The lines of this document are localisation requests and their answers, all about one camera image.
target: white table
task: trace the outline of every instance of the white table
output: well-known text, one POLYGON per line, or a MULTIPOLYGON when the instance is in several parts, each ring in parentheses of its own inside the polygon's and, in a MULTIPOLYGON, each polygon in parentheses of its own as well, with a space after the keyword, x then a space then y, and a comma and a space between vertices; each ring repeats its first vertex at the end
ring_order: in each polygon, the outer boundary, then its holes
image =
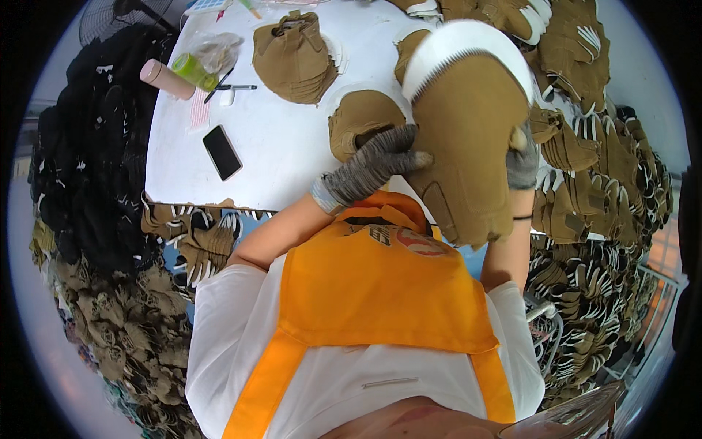
MULTIPOLYGON (((294 8, 262 9, 263 19, 257 20, 235 2, 218 22, 217 13, 188 19, 171 62, 187 51, 187 43, 195 32, 234 32, 244 38, 244 43, 226 82, 259 87, 255 91, 236 92, 229 107, 220 106, 219 95, 215 94, 209 105, 209 123, 196 131, 190 128, 192 99, 178 100, 159 92, 146 165, 146 193, 152 201, 283 209, 301 197, 319 173, 333 171, 340 165, 329 149, 327 118, 343 95, 353 90, 382 91, 412 122, 410 104, 402 97, 393 72, 397 62, 393 42, 431 25, 408 17, 386 1, 331 1, 300 8, 303 13, 314 11, 319 16, 323 37, 336 46, 336 52, 342 53, 341 59, 336 60, 340 74, 319 104, 302 105, 271 92, 251 64, 253 31, 277 23, 291 9, 294 8), (203 136, 219 124, 223 125, 243 165, 225 182, 202 144, 203 136)), ((390 188, 418 199, 402 177, 393 177, 390 188)))

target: black fabric pile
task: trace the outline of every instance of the black fabric pile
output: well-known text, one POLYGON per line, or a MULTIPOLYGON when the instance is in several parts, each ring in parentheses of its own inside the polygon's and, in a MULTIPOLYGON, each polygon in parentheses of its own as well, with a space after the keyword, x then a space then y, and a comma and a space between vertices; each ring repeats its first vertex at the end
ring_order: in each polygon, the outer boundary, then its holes
POLYGON ((139 72, 150 58, 167 63, 176 39, 132 25, 94 40, 68 67, 57 104, 39 117, 32 199, 70 264, 84 254, 101 270, 133 275, 157 254, 140 220, 158 90, 141 82, 139 72))

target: green plastic cup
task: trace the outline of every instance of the green plastic cup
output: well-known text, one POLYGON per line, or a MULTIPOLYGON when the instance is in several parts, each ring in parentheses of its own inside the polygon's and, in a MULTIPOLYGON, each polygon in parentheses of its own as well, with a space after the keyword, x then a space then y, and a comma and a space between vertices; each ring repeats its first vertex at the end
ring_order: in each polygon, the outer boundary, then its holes
POLYGON ((181 53, 173 61, 171 69, 178 76, 208 93, 214 90, 219 82, 219 77, 216 74, 208 73, 200 61, 188 52, 181 53))

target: pink thermos bottle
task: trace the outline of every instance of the pink thermos bottle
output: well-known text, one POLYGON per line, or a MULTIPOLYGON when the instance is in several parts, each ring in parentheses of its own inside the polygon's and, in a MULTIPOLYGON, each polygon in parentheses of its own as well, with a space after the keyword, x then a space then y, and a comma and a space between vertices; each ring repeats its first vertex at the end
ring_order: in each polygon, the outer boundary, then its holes
POLYGON ((141 68, 139 79, 158 89, 165 90, 176 98, 188 100, 195 93, 195 86, 176 75, 168 66, 151 58, 141 68))

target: orange apron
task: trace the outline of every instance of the orange apron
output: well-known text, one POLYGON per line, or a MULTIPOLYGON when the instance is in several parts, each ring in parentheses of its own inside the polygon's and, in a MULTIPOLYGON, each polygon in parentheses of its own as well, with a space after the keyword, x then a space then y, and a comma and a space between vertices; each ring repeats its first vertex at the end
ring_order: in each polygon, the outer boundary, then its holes
POLYGON ((424 235, 426 224, 413 199, 378 191, 288 252, 276 332, 223 438, 265 435, 309 346, 397 344, 468 354, 488 419, 515 421, 483 287, 455 249, 424 235))

